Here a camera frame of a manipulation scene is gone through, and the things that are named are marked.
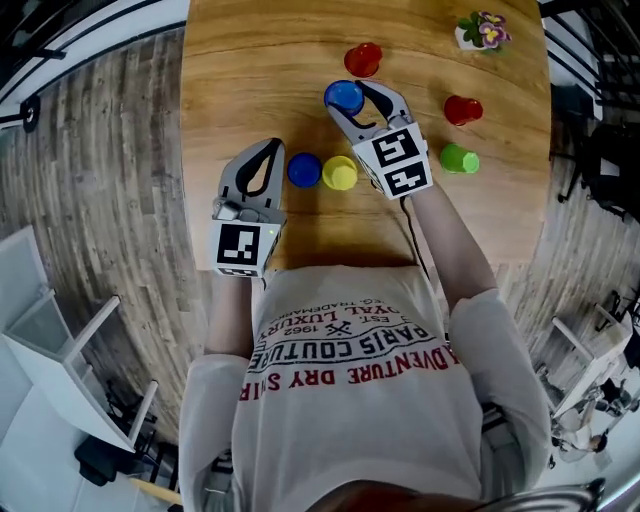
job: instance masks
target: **flower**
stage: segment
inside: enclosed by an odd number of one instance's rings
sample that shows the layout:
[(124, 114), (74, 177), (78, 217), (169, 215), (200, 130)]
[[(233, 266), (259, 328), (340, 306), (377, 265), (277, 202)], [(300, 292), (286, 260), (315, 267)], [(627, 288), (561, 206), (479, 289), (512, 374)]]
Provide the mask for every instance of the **flower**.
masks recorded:
[(491, 14), (487, 11), (480, 11), (478, 14), (480, 14), (480, 16), (482, 16), (489, 23), (493, 23), (496, 26), (502, 26), (507, 22), (505, 17), (501, 16), (500, 14)]
[(478, 27), (485, 48), (497, 48), (502, 41), (506, 41), (507, 33), (502, 27), (497, 27), (488, 21)]

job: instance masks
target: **white sweatshirt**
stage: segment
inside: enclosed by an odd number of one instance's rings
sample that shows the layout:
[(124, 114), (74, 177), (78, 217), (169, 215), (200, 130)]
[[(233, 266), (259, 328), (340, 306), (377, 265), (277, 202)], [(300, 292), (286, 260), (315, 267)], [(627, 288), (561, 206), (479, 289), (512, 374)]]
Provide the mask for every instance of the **white sweatshirt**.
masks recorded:
[(203, 479), (229, 444), (238, 511), (303, 512), (357, 480), (479, 499), (481, 468), (501, 463), (481, 460), (480, 403), (502, 408), (525, 486), (545, 467), (543, 391), (497, 290), (457, 304), (451, 348), (417, 267), (280, 272), (255, 320), (251, 361), (190, 368), (186, 512), (202, 510)]

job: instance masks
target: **table top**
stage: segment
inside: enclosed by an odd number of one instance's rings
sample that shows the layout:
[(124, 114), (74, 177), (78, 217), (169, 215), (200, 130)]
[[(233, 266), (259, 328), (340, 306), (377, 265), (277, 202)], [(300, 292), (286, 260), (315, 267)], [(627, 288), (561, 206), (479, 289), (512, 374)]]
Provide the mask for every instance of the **table top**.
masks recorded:
[[(345, 52), (382, 47), (372, 77), (402, 94), (429, 145), (429, 162), (491, 263), (529, 261), (542, 226), (550, 181), (550, 87), (535, 0), (484, 0), (507, 18), (513, 41), (501, 54), (463, 51), (457, 19), (470, 0), (191, 0), (182, 68), (185, 200), (199, 270), (208, 270), (212, 204), (226, 163), (251, 144), (279, 137), (287, 160), (298, 152), (323, 162), (352, 157), (323, 103), (335, 80), (354, 79)], [(479, 121), (458, 128), (443, 104), (457, 94), (478, 99)], [(383, 121), (370, 102), (358, 117)], [(455, 142), (480, 156), (473, 175), (446, 173), (442, 148)], [(271, 268), (345, 264), (396, 266), (414, 261), (398, 201), (357, 185), (338, 192), (322, 182), (300, 189), (286, 178), (281, 209), (288, 222)], [(419, 245), (426, 251), (418, 233)]]

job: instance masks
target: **shirt sleeve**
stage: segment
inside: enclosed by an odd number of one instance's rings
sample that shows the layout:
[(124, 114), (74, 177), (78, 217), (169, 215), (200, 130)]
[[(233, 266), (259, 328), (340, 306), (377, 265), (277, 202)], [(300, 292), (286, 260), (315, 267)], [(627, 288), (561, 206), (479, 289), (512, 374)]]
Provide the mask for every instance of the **shirt sleeve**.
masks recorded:
[(449, 324), (451, 346), (471, 375), (478, 401), (502, 408), (520, 449), (524, 487), (547, 465), (551, 441), (544, 390), (498, 290), (458, 302)]
[(178, 478), (185, 512), (201, 512), (202, 482), (213, 461), (231, 446), (238, 397), (249, 361), (206, 355), (189, 368), (180, 410)]

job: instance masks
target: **floor plank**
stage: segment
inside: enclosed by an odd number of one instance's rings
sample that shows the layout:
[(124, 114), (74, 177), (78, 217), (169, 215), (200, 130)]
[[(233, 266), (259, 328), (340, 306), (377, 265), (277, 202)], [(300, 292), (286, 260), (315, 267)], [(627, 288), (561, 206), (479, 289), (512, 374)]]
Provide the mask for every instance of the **floor plank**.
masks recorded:
[[(107, 54), (42, 94), (37, 130), (0, 133), (0, 236), (33, 224), (47, 273), (75, 329), (112, 294), (122, 304), (83, 351), (104, 382), (160, 387), (153, 411), (176, 440), (189, 362), (202, 352), (211, 276), (195, 270), (183, 201), (182, 30)], [(567, 148), (556, 125), (554, 143)], [(534, 362), (566, 375), (559, 315), (587, 336), (592, 305), (640, 280), (640, 226), (586, 200), (560, 205), (572, 163), (553, 162), (542, 237), (529, 264), (494, 270)], [(437, 286), (437, 275), (433, 274)]]

